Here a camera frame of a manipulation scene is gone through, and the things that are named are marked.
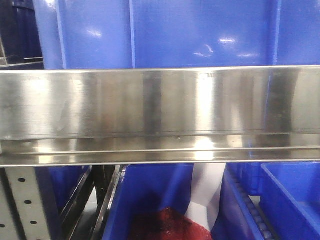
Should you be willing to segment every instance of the blue storage bin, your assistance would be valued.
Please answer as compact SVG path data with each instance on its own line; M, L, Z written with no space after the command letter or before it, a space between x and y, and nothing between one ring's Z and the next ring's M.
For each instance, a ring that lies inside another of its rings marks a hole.
M33 1L13 0L12 7L18 25L23 57L40 58L42 53Z
M56 205L63 209L76 189L85 170L82 166L49 167Z
M185 214L191 198L193 164L130 165L122 172L103 240L127 240L134 215L172 207ZM263 240L228 171L212 230L215 240Z
M263 175L260 162L228 163L229 169L236 175L242 187L250 196L261 196Z
M282 240L320 240L320 163L267 163L260 206Z

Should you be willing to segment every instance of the metal upright post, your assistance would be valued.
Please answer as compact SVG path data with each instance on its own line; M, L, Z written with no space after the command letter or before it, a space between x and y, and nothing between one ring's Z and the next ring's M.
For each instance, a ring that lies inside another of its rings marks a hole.
M4 168L0 168L0 239L26 240Z
M50 174L46 167L5 169L26 240L62 240Z

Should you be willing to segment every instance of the blue container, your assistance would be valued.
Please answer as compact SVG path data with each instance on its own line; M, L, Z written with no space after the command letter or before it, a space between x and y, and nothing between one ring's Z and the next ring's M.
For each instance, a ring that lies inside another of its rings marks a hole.
M260 162L228 163L229 169L236 175L242 187L250 196L261 196L263 175Z
M12 7L18 25L23 57L41 57L42 53L33 1L13 0Z
M33 0L45 69L132 68L128 0Z
M82 166L49 167L56 205L59 210L66 206L86 169Z
M282 240L320 240L320 163L267 163L260 206Z
M121 175L103 240L127 240L134 215L172 207L185 214L191 198L193 164L131 165ZM225 172L216 240L263 240L236 184Z

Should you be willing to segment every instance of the stainless steel rail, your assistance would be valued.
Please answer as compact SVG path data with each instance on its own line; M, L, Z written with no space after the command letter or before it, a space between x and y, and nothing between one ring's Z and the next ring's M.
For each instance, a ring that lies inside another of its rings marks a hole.
M320 159L320 66L0 71L0 166Z

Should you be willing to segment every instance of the metal bar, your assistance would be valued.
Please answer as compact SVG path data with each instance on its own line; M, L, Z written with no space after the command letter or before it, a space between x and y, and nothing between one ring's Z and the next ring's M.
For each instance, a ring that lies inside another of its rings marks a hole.
M92 166L94 187L98 208L100 208L106 198L106 193L115 171L115 166Z
M317 65L0 71L0 140L320 134L319 76Z
M50 174L44 167L7 168L6 174L27 240L62 240Z
M62 232L66 240L72 238L93 189L94 178L89 168L60 215Z
M313 161L319 91L316 65L0 71L0 166Z
M82 166L82 165L127 165L162 163L240 163L240 162L306 162L318 161L320 150L293 151L189 151L189 152L139 152L97 153L78 155L45 156L0 156L0 166Z
M111 209L116 194L118 182L121 177L122 168L123 166L121 165L115 166L103 203L101 207L98 208L97 221L95 222L95 226L92 228L90 240L100 240L103 236L103 231L106 227L109 211Z

